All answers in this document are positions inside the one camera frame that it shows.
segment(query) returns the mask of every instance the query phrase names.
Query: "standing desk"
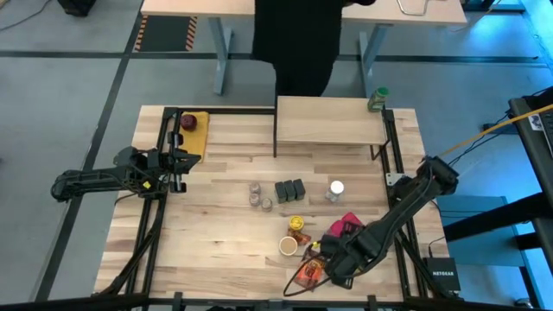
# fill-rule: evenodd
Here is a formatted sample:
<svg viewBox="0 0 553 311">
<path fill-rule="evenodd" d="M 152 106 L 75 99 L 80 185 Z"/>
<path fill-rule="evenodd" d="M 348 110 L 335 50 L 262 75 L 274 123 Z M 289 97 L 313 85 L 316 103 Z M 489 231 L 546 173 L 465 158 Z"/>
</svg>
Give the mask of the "standing desk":
<svg viewBox="0 0 553 311">
<path fill-rule="evenodd" d="M 424 1 L 402 0 L 401 3 L 409 12 L 422 12 Z M 222 95 L 232 29 L 223 27 L 221 17 L 253 17 L 254 0 L 144 0 L 141 11 L 148 16 L 204 16 L 208 18 L 218 59 L 214 92 Z M 377 0 L 370 6 L 355 4 L 344 8 L 342 16 L 345 21 L 375 24 L 370 37 L 366 32 L 359 33 L 360 65 L 367 97 L 370 96 L 373 89 L 371 86 L 372 64 L 384 41 L 387 29 L 394 24 L 464 25 L 467 23 L 459 0 L 429 0 L 424 16 L 405 15 L 399 9 L 396 0 Z"/>
</svg>

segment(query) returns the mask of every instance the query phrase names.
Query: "person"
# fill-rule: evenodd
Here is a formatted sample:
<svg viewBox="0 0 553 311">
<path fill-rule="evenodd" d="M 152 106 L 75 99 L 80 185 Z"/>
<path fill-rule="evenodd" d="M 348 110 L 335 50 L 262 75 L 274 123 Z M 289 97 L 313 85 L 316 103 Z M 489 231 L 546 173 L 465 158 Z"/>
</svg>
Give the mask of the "person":
<svg viewBox="0 0 553 311">
<path fill-rule="evenodd" d="M 340 53 L 344 6 L 375 0 L 256 0 L 252 55 L 276 73 L 276 95 L 321 96 Z"/>
</svg>

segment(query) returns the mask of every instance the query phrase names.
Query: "green can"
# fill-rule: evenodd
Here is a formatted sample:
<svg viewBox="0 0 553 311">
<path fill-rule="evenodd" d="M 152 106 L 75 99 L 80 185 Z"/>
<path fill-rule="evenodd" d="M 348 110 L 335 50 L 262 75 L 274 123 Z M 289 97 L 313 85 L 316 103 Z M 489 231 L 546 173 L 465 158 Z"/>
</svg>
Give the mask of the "green can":
<svg viewBox="0 0 553 311">
<path fill-rule="evenodd" d="M 386 104 L 386 97 L 390 95 L 390 91 L 388 91 L 388 88 L 386 87 L 379 87 L 374 91 L 371 95 L 371 98 L 369 98 L 369 103 L 367 104 L 367 108 L 370 112 L 378 112 L 382 111 L 384 108 L 384 105 Z"/>
</svg>

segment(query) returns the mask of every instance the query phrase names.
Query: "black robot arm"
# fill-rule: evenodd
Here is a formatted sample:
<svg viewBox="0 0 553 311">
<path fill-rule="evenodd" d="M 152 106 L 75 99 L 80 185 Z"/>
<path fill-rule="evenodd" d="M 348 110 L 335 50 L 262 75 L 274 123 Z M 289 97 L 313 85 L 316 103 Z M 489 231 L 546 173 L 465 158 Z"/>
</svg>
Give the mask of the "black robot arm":
<svg viewBox="0 0 553 311">
<path fill-rule="evenodd" d="M 155 198 L 167 192 L 171 175 L 188 174 L 199 160 L 199 155 L 190 155 L 181 149 L 168 153 L 127 147 L 113 159 L 115 168 L 68 170 L 56 178 L 50 193 L 58 201 L 119 190 L 129 190 L 141 198 Z M 179 187 L 173 184 L 171 191 L 186 192 L 186 184 Z"/>
<path fill-rule="evenodd" d="M 458 174 L 438 157 L 426 157 L 415 178 L 403 177 L 391 190 L 393 208 L 380 220 L 336 238 L 324 235 L 321 253 L 330 260 L 325 272 L 334 284 L 344 286 L 348 279 L 372 269 L 386 257 L 398 231 L 437 195 L 452 194 Z"/>
</svg>

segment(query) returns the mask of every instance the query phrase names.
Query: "orange cloth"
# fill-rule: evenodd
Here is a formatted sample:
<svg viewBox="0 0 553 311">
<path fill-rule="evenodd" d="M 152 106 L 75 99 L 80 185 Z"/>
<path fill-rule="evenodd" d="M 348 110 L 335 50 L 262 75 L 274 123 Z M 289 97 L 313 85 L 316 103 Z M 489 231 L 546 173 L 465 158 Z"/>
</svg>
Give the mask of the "orange cloth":
<svg viewBox="0 0 553 311">
<path fill-rule="evenodd" d="M 207 112 L 184 112 L 183 115 L 193 115 L 198 120 L 194 131 L 184 130 L 181 126 L 179 132 L 184 138 L 184 144 L 179 149 L 186 150 L 189 154 L 200 155 L 200 163 L 204 161 L 207 145 L 207 130 L 209 129 L 209 113 Z"/>
</svg>

